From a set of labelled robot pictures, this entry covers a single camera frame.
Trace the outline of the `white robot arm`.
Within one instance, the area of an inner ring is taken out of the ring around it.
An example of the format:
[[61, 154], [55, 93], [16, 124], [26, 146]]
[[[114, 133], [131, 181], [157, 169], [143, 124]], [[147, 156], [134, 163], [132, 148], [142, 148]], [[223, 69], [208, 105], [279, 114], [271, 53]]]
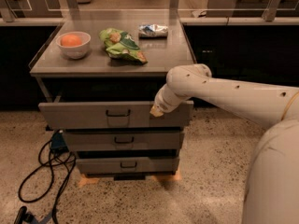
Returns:
[[199, 98], [266, 129], [250, 162], [242, 224], [299, 224], [299, 88], [214, 78], [204, 64], [176, 66], [150, 113]]

